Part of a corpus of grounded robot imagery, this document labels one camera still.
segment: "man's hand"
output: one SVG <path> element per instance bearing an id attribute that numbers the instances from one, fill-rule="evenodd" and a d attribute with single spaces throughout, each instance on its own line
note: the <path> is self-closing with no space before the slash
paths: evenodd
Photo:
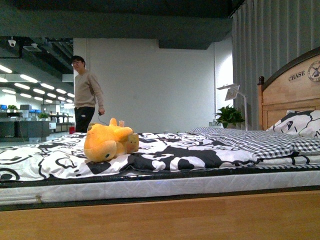
<path id="1" fill-rule="evenodd" d="M 105 112 L 106 112 L 106 110 L 104 109 L 104 108 L 100 108 L 99 109 L 99 115 L 103 115 L 103 114 L 105 114 Z"/>

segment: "orange plush toy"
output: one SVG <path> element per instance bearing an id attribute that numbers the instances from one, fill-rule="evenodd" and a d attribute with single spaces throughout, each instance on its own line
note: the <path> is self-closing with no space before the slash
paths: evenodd
<path id="1" fill-rule="evenodd" d="M 111 118 L 109 126 L 91 123 L 84 142 L 84 154 L 92 162 L 110 161 L 123 154 L 131 154 L 139 149 L 138 134 L 130 127 L 117 125 Z"/>

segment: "beige sweater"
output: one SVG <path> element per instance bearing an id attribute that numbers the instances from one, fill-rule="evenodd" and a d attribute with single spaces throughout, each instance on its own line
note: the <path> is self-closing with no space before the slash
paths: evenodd
<path id="1" fill-rule="evenodd" d="M 98 101 L 99 109 L 104 108 L 103 92 L 98 83 L 96 75 L 86 71 L 83 75 L 78 74 L 74 81 L 74 107 L 96 106 Z"/>

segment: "red object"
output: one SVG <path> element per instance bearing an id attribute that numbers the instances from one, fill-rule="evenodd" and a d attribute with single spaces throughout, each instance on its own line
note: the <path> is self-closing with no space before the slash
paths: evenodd
<path id="1" fill-rule="evenodd" d="M 74 126 L 71 126 L 69 128 L 69 134 L 73 134 L 75 132 L 75 127 Z"/>

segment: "man's hair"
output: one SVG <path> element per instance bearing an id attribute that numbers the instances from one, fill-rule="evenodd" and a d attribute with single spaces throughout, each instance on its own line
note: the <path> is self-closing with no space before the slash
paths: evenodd
<path id="1" fill-rule="evenodd" d="M 84 63 L 84 66 L 86 66 L 86 61 L 84 60 L 84 58 L 82 56 L 77 56 L 77 55 L 72 56 L 71 63 L 73 63 L 74 61 L 81 61 Z"/>

